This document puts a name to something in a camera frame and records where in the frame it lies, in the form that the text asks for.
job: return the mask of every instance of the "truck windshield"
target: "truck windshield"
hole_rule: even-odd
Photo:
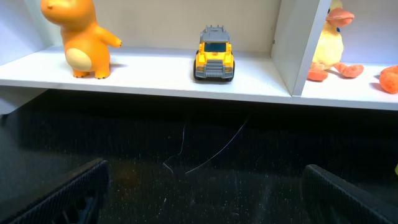
[[[205,43],[205,52],[226,52],[226,43]]]

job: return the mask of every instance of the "gray truck roof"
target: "gray truck roof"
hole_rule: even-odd
[[[200,42],[229,42],[229,32],[224,29],[224,26],[206,26],[200,34]]]

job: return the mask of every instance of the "toy truck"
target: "toy truck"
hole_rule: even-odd
[[[199,50],[193,64],[196,80],[220,78],[231,81],[234,78],[235,61],[229,33],[224,26],[206,26],[200,34]]]

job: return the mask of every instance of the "black speckled countertop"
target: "black speckled countertop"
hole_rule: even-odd
[[[307,164],[398,205],[395,111],[49,90],[0,122],[0,201],[102,157],[100,223],[311,223]]]

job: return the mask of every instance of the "figurine's head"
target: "figurine's head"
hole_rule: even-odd
[[[40,7],[46,19],[60,26],[96,20],[93,0],[42,0]]]
[[[343,3],[340,0],[332,0],[326,21],[335,27],[344,27],[350,25],[355,18],[354,14],[343,9]]]

